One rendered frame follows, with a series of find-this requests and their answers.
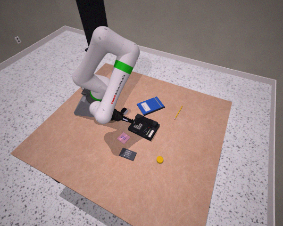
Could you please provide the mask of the yellow short cylinder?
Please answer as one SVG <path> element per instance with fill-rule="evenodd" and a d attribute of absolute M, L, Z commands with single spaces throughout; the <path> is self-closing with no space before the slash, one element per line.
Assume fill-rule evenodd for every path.
<path fill-rule="evenodd" d="M 158 156 L 158 157 L 157 157 L 157 163 L 162 163 L 162 162 L 163 162 L 163 157 Z"/>

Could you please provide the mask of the blue notebook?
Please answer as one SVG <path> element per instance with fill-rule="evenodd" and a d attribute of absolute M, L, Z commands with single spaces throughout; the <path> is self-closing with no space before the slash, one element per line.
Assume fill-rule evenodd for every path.
<path fill-rule="evenodd" d="M 137 106 L 139 107 L 140 111 L 144 116 L 165 108 L 165 106 L 161 103 L 158 97 L 154 97 L 146 101 L 140 102 L 137 104 Z"/>

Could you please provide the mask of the pink sticky note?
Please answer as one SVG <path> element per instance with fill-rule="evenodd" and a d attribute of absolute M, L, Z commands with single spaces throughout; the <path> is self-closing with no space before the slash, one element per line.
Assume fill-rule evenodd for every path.
<path fill-rule="evenodd" d="M 121 143 L 125 144 L 131 137 L 128 136 L 126 133 L 122 133 L 117 140 L 119 140 Z"/>

